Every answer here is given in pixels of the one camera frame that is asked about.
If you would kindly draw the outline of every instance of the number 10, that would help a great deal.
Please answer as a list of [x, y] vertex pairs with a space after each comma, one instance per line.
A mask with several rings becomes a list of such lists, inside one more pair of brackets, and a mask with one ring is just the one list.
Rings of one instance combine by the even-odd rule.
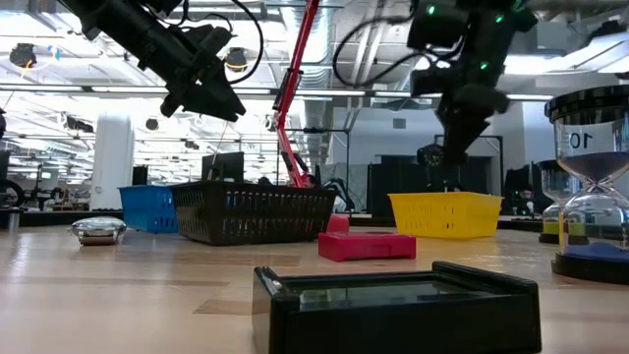
[[[592, 136], [588, 133], [584, 133], [583, 135], [583, 148], [588, 148], [588, 139], [591, 139]], [[570, 146], [572, 148], [579, 148], [581, 146], [581, 135], [579, 133], [572, 133], [570, 136]]]

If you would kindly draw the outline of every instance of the table surface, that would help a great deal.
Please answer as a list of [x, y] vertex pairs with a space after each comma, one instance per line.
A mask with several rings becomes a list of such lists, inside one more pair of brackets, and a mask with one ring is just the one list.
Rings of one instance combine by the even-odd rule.
[[554, 275], [555, 246], [498, 231], [473, 241], [418, 239], [416, 260], [338, 264], [315, 243], [212, 248], [130, 231], [84, 247], [65, 227], [0, 233], [3, 353], [254, 353], [254, 266], [279, 274], [430, 269], [450, 261], [508, 272], [541, 288], [543, 353], [629, 353], [629, 287]]

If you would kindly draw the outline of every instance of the basket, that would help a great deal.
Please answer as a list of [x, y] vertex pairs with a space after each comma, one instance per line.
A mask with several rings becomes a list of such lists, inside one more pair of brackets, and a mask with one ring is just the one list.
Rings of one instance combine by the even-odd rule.
[[469, 192], [390, 194], [400, 234], [447, 239], [493, 236], [502, 197]]
[[127, 227], [154, 233], [177, 232], [177, 218], [168, 187], [133, 186], [119, 188]]
[[315, 240], [327, 227], [335, 193], [201, 181], [170, 187], [179, 233], [211, 246]]

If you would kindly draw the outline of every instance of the silver object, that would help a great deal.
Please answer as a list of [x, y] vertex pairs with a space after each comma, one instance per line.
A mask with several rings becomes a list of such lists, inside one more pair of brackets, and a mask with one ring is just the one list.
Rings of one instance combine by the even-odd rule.
[[115, 245], [125, 235], [127, 224], [115, 217], [97, 216], [76, 221], [68, 230], [83, 246]]
[[21, 212], [11, 212], [9, 214], [8, 230], [16, 230], [20, 227], [20, 215], [22, 215]]

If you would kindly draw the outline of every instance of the sand timer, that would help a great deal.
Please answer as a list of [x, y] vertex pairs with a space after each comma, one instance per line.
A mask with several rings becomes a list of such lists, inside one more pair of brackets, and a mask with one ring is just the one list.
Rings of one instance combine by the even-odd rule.
[[538, 167], [542, 174], [542, 192], [554, 202], [542, 213], [543, 231], [540, 242], [558, 244], [559, 213], [570, 197], [581, 189], [581, 183], [561, 168], [554, 159], [539, 162]]
[[557, 162], [582, 182], [559, 216], [553, 271], [629, 284], [629, 200], [613, 181], [629, 168], [629, 86], [590, 88], [553, 99]]

